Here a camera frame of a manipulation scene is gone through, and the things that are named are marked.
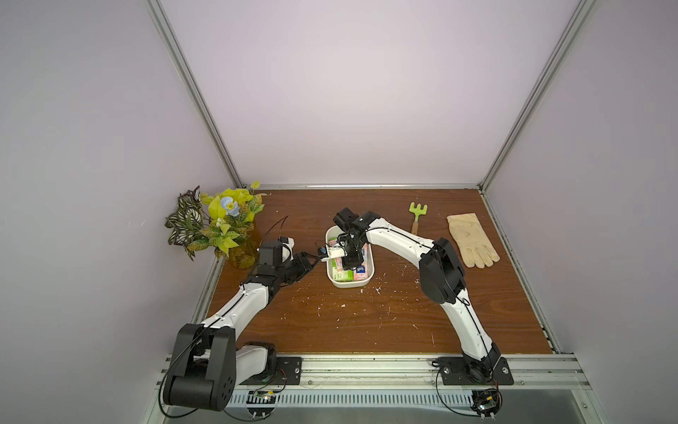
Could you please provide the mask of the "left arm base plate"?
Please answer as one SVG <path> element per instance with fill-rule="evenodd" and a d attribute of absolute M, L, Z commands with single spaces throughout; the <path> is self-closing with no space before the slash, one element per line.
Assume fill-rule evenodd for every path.
<path fill-rule="evenodd" d="M 291 385 L 298 386 L 301 381 L 303 359 L 283 356 L 276 359 L 273 369 L 251 376 L 241 383 L 245 386 Z"/>

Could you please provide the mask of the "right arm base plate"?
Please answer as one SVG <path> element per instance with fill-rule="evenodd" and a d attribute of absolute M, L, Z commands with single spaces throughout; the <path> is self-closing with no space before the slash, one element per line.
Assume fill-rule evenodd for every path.
<path fill-rule="evenodd" d="M 476 360 L 467 360 L 463 356 L 440 357 L 434 359 L 432 366 L 441 372 L 446 386 L 513 385 L 515 379 L 507 360 L 501 356 L 492 371 Z"/>

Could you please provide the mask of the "green tissue pack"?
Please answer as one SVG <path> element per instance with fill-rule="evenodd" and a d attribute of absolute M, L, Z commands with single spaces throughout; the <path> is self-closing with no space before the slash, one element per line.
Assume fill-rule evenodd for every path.
<path fill-rule="evenodd" d="M 333 268 L 331 277 L 337 282 L 351 282 L 355 279 L 353 270 L 339 270 Z"/>

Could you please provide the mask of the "artificial plant in vase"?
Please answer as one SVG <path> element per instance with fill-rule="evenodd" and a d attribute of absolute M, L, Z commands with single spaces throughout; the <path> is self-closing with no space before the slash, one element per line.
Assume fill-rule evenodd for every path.
<path fill-rule="evenodd" d="M 168 244 L 182 247 L 190 259 L 211 249 L 237 269 L 251 268 L 259 257 L 255 219 L 265 208 L 260 186 L 255 181 L 214 195 L 204 194 L 199 187 L 180 194 L 176 209 L 164 222 Z"/>

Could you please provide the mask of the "green toy rake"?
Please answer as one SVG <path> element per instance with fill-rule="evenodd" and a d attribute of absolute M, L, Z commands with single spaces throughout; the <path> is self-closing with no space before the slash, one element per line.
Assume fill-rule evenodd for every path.
<path fill-rule="evenodd" d="M 409 212 L 413 214 L 413 221 L 411 224 L 411 233 L 418 235 L 420 228 L 420 217 L 427 214 L 428 206 L 426 204 L 415 203 L 414 201 L 409 206 Z"/>

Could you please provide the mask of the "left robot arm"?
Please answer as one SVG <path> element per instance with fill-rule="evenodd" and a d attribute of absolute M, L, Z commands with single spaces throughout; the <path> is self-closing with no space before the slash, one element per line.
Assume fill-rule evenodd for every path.
<path fill-rule="evenodd" d="M 259 261 L 236 294 L 209 318 L 179 330 L 157 403 L 161 408 L 179 406 L 188 411 L 162 410 L 162 414 L 178 419 L 199 410 L 221 411 L 241 383 L 275 381 L 275 346 L 257 342 L 238 348 L 238 339 L 282 288 L 300 281 L 320 262 L 316 254 L 295 253 L 291 238 L 264 243 Z"/>

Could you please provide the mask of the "beige work glove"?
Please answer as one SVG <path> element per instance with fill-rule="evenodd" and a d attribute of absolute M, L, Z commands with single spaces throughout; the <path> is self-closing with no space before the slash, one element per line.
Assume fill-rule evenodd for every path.
<path fill-rule="evenodd" d="M 447 222 L 467 268 L 489 268 L 500 261 L 475 213 L 448 216 Z"/>

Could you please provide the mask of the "left circuit board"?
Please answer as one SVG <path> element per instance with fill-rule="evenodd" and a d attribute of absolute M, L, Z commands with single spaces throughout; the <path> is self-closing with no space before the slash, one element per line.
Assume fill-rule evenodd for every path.
<path fill-rule="evenodd" d="M 276 408 L 279 393 L 273 390 L 252 390 L 245 401 L 245 409 L 252 420 L 266 420 Z"/>

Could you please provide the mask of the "aluminium front rail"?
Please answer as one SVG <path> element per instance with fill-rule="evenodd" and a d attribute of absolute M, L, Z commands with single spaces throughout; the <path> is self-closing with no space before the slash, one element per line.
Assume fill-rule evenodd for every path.
<path fill-rule="evenodd" d="M 466 387 L 479 390 L 589 390 L 573 354 L 505 354 L 488 383 L 474 383 L 459 355 L 293 354 L 279 355 L 280 378 L 294 389 L 424 390 Z"/>

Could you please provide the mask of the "circuit board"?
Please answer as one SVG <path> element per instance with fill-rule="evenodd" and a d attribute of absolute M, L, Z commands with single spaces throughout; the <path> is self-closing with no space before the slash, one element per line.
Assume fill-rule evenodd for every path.
<path fill-rule="evenodd" d="M 471 396 L 471 410 L 480 418 L 495 419 L 503 404 L 501 392 L 496 388 L 474 390 Z"/>
<path fill-rule="evenodd" d="M 245 401 L 245 409 L 252 420 L 266 420 L 276 408 L 279 393 L 273 390 L 252 390 Z"/>

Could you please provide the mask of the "white storage box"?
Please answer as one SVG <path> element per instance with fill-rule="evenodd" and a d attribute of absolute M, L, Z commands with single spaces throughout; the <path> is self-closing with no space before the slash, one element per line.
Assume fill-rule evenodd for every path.
<path fill-rule="evenodd" d="M 367 285 L 375 274 L 372 247 L 364 244 L 360 251 L 338 226 L 332 226 L 325 235 L 326 272 L 330 282 L 340 289 Z"/>

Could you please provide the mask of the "right circuit board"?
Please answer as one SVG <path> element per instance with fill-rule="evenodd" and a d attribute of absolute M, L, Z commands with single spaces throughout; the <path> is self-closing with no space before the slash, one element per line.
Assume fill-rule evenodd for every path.
<path fill-rule="evenodd" d="M 501 392 L 496 388 L 474 390 L 471 396 L 471 410 L 480 418 L 495 419 L 503 404 Z"/>

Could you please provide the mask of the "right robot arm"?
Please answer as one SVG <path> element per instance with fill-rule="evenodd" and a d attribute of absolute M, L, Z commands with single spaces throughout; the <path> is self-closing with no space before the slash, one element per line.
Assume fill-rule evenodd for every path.
<path fill-rule="evenodd" d="M 422 238 L 371 211 L 358 216 L 344 208 L 335 215 L 334 223 L 340 233 L 330 251 L 339 255 L 344 269 L 356 270 L 363 263 L 366 245 L 387 249 L 416 266 L 422 292 L 441 306 L 459 338 L 471 381 L 494 380 L 501 351 L 471 305 L 464 267 L 449 240 Z"/>

